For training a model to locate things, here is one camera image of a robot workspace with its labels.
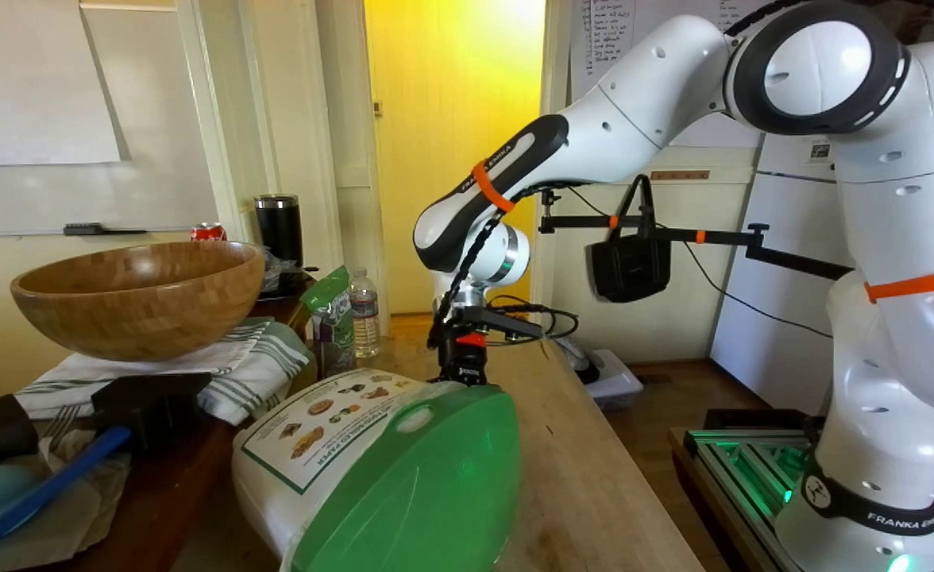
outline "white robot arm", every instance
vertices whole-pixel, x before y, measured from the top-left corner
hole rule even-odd
[[[631,178],[701,113],[824,134],[853,256],[829,294],[831,406],[782,546],[803,567],[934,567],[934,45],[901,48],[857,3],[799,3],[745,38],[669,19],[435,200],[422,264],[476,293],[514,280],[497,222],[514,200]]]

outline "wooden bowl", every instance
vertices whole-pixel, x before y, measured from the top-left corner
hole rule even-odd
[[[227,333],[253,305],[264,254],[242,242],[161,242],[45,264],[12,298],[55,344],[121,361],[158,361]]]

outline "door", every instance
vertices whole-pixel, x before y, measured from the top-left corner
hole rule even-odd
[[[544,0],[366,0],[383,285],[395,314],[431,312],[411,222],[541,113]],[[532,236],[537,200],[508,222]],[[524,294],[531,272],[497,293]]]

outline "orange stripe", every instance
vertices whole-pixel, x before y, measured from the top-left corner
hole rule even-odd
[[[487,162],[476,162],[476,167],[471,170],[480,192],[496,204],[503,212],[510,210],[510,204],[503,198],[503,191],[492,184]]]
[[[898,298],[898,294],[918,294],[918,293],[934,293],[934,272],[914,275],[914,280],[898,280],[898,284],[867,284],[871,302],[878,298]]]

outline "bottle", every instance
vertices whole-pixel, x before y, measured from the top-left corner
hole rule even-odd
[[[349,314],[353,314],[353,356],[372,360],[382,348],[379,329],[379,288],[367,280],[366,268],[353,269],[349,280]]]

